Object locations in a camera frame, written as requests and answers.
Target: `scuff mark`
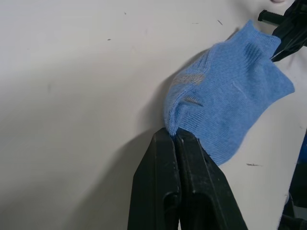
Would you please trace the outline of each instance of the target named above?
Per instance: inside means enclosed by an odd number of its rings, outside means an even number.
[[[248,163],[246,163],[246,165],[248,165],[248,166],[260,166],[260,167],[263,166],[263,165],[260,165],[260,164],[248,164]]]

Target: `light blue sock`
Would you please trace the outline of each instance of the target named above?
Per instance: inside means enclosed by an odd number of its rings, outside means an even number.
[[[249,21],[174,79],[165,100],[165,126],[193,133],[217,165],[238,150],[245,134],[275,101],[294,92],[270,58],[280,39]]]

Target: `dark mark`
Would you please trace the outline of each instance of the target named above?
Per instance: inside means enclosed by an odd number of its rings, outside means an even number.
[[[246,164],[246,165],[248,165],[248,166],[261,166],[262,167],[262,165],[259,165],[259,164]]]

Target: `white surface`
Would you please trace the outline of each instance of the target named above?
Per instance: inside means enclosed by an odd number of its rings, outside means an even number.
[[[262,9],[289,4],[2,0],[0,229],[125,229],[168,76]],[[283,210],[307,127],[306,53],[279,63],[296,92],[221,167],[250,230],[276,229]]]

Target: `ribbed knit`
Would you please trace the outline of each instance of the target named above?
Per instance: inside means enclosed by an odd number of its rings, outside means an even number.
[[[173,80],[165,100],[165,126],[192,132],[217,165],[229,160],[260,115],[294,92],[270,58],[280,39],[249,21],[214,45]]]

